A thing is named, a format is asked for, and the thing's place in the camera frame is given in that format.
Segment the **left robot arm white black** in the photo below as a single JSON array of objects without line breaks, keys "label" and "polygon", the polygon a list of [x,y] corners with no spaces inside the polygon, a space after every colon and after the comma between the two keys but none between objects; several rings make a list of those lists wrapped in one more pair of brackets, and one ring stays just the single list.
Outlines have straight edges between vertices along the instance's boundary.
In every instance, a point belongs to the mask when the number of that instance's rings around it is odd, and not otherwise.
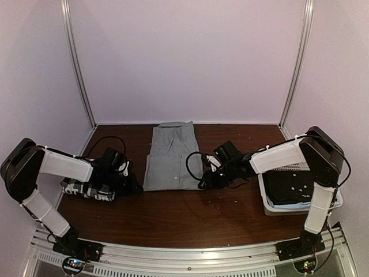
[{"label": "left robot arm white black", "polygon": [[113,148],[107,148],[97,159],[75,156],[22,139],[1,165],[1,178],[9,196],[21,205],[53,236],[61,238],[60,246],[70,256],[83,250],[71,224],[45,198],[38,186],[43,175],[60,177],[77,185],[73,194],[96,199],[141,193],[133,172],[133,163]]}]

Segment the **grey long sleeve shirt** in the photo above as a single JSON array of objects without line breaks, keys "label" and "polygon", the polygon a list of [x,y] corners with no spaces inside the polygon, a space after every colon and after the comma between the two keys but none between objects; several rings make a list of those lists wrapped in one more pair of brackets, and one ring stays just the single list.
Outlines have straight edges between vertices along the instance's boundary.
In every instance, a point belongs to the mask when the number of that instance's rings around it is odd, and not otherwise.
[{"label": "grey long sleeve shirt", "polygon": [[146,159],[144,192],[198,190],[203,166],[193,122],[166,122],[153,128]]}]

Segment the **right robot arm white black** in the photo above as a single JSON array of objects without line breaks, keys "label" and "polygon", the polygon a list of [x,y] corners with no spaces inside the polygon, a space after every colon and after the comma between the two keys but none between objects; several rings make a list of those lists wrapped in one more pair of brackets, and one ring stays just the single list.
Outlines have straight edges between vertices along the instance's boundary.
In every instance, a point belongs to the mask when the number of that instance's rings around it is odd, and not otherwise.
[{"label": "right robot arm white black", "polygon": [[347,160],[342,148],[320,127],[312,126],[272,147],[242,153],[231,141],[214,150],[217,165],[206,158],[210,170],[199,179],[198,188],[212,190],[223,188],[236,179],[248,179],[268,171],[293,164],[306,164],[314,185],[310,210],[304,223],[305,235],[296,241],[299,254],[309,254],[317,245],[317,236],[333,208],[333,200],[343,182],[339,180],[342,165]]}]

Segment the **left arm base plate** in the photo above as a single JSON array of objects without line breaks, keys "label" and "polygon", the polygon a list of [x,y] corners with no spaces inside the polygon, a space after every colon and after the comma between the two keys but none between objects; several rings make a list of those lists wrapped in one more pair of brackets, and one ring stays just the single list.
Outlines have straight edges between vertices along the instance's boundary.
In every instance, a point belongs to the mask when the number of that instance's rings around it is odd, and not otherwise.
[{"label": "left arm base plate", "polygon": [[100,261],[103,245],[77,237],[57,238],[52,250],[85,261]]}]

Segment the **black white plaid shirt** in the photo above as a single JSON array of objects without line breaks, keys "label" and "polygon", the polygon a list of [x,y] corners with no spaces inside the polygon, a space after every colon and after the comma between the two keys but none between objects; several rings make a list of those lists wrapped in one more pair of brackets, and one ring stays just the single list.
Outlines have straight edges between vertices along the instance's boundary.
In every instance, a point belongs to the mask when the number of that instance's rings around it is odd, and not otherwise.
[{"label": "black white plaid shirt", "polygon": [[[112,164],[110,162],[106,162],[101,158],[96,160],[91,158],[82,158],[77,157],[75,155],[72,158],[77,160],[84,160],[88,163],[93,163],[102,167],[105,170],[112,169]],[[95,199],[99,201],[113,201],[115,198],[115,192],[108,185],[102,184],[100,189],[98,189],[97,185],[90,184],[89,182],[81,182],[71,178],[64,178],[61,183],[62,192],[64,194],[72,194],[76,196],[81,196],[86,199]]]}]

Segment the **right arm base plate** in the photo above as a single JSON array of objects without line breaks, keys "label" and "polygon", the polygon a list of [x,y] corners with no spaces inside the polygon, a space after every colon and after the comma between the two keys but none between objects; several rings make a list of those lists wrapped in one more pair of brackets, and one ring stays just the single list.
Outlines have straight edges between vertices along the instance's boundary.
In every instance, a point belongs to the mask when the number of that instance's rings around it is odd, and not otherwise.
[{"label": "right arm base plate", "polygon": [[320,234],[312,234],[304,230],[301,232],[299,238],[276,244],[280,261],[311,256],[325,249],[326,247]]}]

